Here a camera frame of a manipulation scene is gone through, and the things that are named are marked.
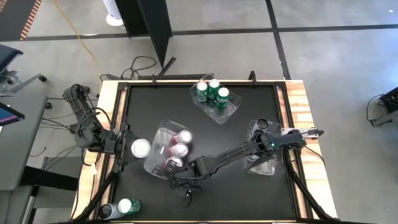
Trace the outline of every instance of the black table surface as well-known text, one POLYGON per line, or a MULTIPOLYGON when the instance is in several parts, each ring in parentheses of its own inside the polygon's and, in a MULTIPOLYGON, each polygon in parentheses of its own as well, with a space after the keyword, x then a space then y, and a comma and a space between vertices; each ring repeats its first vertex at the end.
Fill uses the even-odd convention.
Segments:
MULTIPOLYGON (((249 122, 264 118, 278 122, 277 105, 271 86, 228 86, 243 98, 242 105, 225 124, 217 124, 192 101, 189 86, 134 86, 127 105, 127 122, 138 136, 151 142, 160 122, 169 119, 193 131, 188 160, 216 155, 246 140, 249 122)), ((141 210, 128 220, 291 220, 294 211, 287 174, 248 174, 244 159, 222 167, 203 182, 202 192, 193 192, 192 203, 182 211, 169 209, 165 202, 167 181, 144 170, 144 161, 128 164, 120 173, 114 201, 136 198, 141 210)), ((168 201, 175 202, 173 192, 168 201)))
POLYGON ((2 97, 0 102, 25 115, 0 131, 0 190, 13 190, 21 180, 43 117, 45 96, 2 97))

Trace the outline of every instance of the green soda can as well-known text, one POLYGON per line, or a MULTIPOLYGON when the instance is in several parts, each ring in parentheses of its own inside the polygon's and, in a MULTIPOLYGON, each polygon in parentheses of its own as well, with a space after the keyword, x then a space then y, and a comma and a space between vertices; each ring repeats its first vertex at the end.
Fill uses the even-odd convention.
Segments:
POLYGON ((119 212, 123 215, 136 213, 141 208, 141 203, 137 199, 124 198, 118 204, 119 212))
POLYGON ((225 87, 220 88, 217 94, 216 106, 218 108, 226 108, 229 99, 229 90, 225 87))
POLYGON ((197 99, 200 103, 204 103, 207 100, 207 84, 205 82, 197 84, 197 99))
POLYGON ((217 98, 217 92, 219 88, 220 88, 220 81, 218 81, 217 79, 210 80, 208 97, 212 100, 215 100, 217 98))

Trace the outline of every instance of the clear plastic container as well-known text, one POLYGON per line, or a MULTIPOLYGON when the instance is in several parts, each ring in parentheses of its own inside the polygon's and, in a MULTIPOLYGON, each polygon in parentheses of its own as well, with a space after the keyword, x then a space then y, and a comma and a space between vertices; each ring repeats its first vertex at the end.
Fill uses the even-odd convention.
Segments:
MULTIPOLYGON (((248 135, 246 136, 247 140, 253 138, 255 131, 269 133, 275 137, 282 135, 282 126, 279 123, 268 121, 268 127, 261 129, 256 125, 256 122, 257 120, 250 121, 248 135)), ((276 153, 274 153, 272 155, 272 159, 268 160, 267 162, 248 169, 248 166, 258 158, 258 156, 252 155, 247 156, 247 158, 244 160, 244 168, 247 173, 259 175, 281 175, 285 172, 282 149, 279 149, 276 153)))
MULTIPOLYGON (((188 130, 192 133, 192 131, 187 127, 177 124, 176 122, 170 120, 163 120, 160 122, 154 141, 151 145, 151 150, 144 163, 144 168, 148 173, 167 179, 167 174, 164 170, 167 159, 169 158, 167 149, 173 145, 171 142, 172 137, 183 130, 188 130)), ((187 144, 187 146, 190 151, 192 145, 187 144)))
POLYGON ((235 95, 233 92, 229 91, 229 99, 226 105, 226 108, 218 108, 216 106, 215 100, 207 99, 205 102, 198 101, 196 87, 199 82, 209 82, 214 79, 214 75, 207 74, 203 78, 201 78, 196 84, 194 84, 190 93, 192 96, 193 102, 199 106, 208 116, 210 116, 214 121, 218 124, 225 123, 233 113, 237 110, 237 108, 242 104, 242 98, 238 95, 235 95))

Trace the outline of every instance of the chair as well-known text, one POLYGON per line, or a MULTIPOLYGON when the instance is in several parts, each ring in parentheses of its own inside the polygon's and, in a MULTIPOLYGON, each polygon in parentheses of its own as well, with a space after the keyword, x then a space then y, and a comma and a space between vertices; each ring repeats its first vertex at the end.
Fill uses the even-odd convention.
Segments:
POLYGON ((17 49, 13 49, 11 47, 7 47, 0 44, 0 96, 14 96, 18 91, 23 89, 28 84, 32 83, 36 78, 40 81, 45 82, 47 78, 43 75, 38 74, 34 77, 22 82, 19 80, 18 76, 16 75, 16 71, 8 71, 8 65, 18 56, 22 55, 21 51, 17 49), (14 85, 19 83, 18 85, 6 88, 5 85, 14 85))

